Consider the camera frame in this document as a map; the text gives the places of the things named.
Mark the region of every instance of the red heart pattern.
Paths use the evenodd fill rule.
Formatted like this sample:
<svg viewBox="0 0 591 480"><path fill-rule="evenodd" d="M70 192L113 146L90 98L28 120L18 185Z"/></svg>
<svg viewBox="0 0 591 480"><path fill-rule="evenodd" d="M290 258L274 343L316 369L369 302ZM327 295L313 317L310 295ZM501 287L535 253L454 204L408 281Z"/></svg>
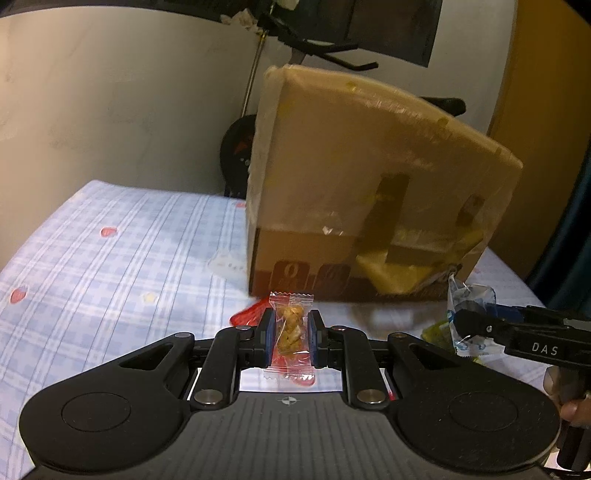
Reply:
<svg viewBox="0 0 591 480"><path fill-rule="evenodd" d="M114 236L117 233L117 229L114 226L106 226L100 231L100 235L103 238L108 236Z"/></svg>
<svg viewBox="0 0 591 480"><path fill-rule="evenodd" d="M15 303L18 303L23 298L25 298L26 295L27 295L27 288L26 287L15 288L10 295L10 303L12 303L13 305Z"/></svg>

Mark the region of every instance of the blue plaid fabric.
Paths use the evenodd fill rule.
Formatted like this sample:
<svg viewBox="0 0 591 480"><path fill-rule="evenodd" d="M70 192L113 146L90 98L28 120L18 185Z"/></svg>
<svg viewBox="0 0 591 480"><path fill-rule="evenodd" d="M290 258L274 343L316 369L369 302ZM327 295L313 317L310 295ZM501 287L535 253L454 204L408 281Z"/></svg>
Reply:
<svg viewBox="0 0 591 480"><path fill-rule="evenodd" d="M92 181L28 239L0 273L0 479L18 479L32 468L17 423L24 403L42 388L175 332L212 338L253 302L244 206ZM212 267L215 258L230 259L223 265L230 274ZM480 283L502 288L510 279L520 289L507 293L521 297L509 303L539 304L492 252L481 262L490 266L476 269ZM231 274L236 265L240 274ZM487 268L494 278L486 278ZM441 302L315 306L327 325L360 327L380 339L393 330L419 334L444 319L446 309ZM533 383L543 375L539 364L518 359L497 367ZM319 371L306 390L339 388L338 372ZM241 389L303 387L251 369Z"/></svg>

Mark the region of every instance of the compass logo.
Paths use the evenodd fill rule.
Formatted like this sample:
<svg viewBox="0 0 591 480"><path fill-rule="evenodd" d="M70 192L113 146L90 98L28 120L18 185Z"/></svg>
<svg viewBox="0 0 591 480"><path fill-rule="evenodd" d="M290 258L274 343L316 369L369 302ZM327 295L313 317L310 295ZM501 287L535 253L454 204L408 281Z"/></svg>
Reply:
<svg viewBox="0 0 591 480"><path fill-rule="evenodd" d="M283 403L284 405L287 405L288 407L290 405L293 405L294 403L297 402L297 400L294 397L283 397L281 399L279 399L278 401L280 401L281 403Z"/></svg>

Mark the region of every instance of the white wall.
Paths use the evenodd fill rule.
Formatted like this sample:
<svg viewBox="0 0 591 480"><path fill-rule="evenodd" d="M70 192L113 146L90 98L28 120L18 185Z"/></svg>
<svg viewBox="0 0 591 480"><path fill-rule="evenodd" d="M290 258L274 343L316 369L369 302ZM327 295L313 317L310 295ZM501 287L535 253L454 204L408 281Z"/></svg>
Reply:
<svg viewBox="0 0 591 480"><path fill-rule="evenodd" d="M444 0L428 69L356 51L368 73L418 95L460 96L485 132L515 0ZM177 14L74 7L0 19L0 268L91 179L221 192L218 149L237 118L256 36ZM262 73L290 49L271 39ZM306 65L331 67L307 58Z"/></svg>

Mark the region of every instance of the metal screw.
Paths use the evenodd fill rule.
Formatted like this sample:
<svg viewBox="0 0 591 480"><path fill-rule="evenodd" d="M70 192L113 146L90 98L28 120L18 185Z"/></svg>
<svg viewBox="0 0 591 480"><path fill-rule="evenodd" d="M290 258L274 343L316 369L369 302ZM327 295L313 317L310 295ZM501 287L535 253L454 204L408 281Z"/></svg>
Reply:
<svg viewBox="0 0 591 480"><path fill-rule="evenodd" d="M384 400L386 400L386 394L381 390L368 388L367 390L362 390L357 394L357 400L369 405L374 405L376 403L382 403Z"/></svg>
<svg viewBox="0 0 591 480"><path fill-rule="evenodd" d="M199 390L193 398L202 405L215 405L223 400L223 394L219 390L205 389Z"/></svg>

